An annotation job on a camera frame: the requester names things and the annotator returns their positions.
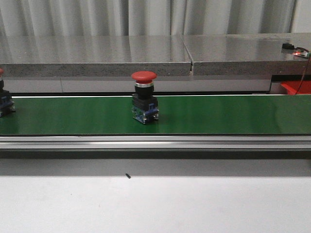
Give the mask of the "red mushroom push button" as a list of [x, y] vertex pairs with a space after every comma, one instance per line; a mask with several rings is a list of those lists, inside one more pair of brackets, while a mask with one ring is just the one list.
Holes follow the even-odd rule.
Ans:
[[2, 75], [4, 70], [0, 68], [0, 117], [15, 112], [15, 103], [12, 100], [12, 95], [8, 90], [4, 90], [4, 80]]
[[132, 74], [136, 81], [135, 93], [132, 95], [133, 118], [142, 124], [158, 120], [158, 100], [153, 96], [157, 75], [152, 71], [138, 71]]

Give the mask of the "green conveyor belt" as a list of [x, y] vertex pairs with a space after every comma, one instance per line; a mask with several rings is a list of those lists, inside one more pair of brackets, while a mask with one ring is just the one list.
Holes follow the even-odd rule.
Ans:
[[309, 95], [164, 96], [159, 119], [133, 119], [131, 97], [16, 98], [1, 135], [310, 134]]

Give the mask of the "grey stone counter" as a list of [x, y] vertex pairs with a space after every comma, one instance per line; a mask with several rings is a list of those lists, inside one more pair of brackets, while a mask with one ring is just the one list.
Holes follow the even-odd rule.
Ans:
[[305, 58], [309, 33], [163, 36], [2, 36], [0, 66], [13, 93], [125, 93], [131, 74], [157, 74], [156, 92], [275, 92]]

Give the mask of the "red plastic bin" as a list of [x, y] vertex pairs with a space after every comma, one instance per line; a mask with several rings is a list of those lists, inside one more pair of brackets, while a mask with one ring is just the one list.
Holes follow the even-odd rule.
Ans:
[[303, 81], [300, 88], [299, 85], [300, 81], [285, 81], [281, 83], [281, 86], [286, 89], [288, 95], [311, 93], [310, 81]]

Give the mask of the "small sensor circuit board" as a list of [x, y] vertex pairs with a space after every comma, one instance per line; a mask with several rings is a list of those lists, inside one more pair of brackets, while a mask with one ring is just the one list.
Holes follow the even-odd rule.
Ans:
[[303, 48], [303, 47], [295, 47], [293, 44], [290, 43], [283, 43], [282, 44], [283, 50], [291, 50], [293, 55], [303, 57], [303, 58], [310, 58], [311, 51]]

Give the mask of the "white pleated curtain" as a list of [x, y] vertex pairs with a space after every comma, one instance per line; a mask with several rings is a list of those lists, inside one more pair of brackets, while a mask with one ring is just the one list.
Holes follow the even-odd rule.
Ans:
[[2, 36], [306, 33], [308, 0], [3, 0]]

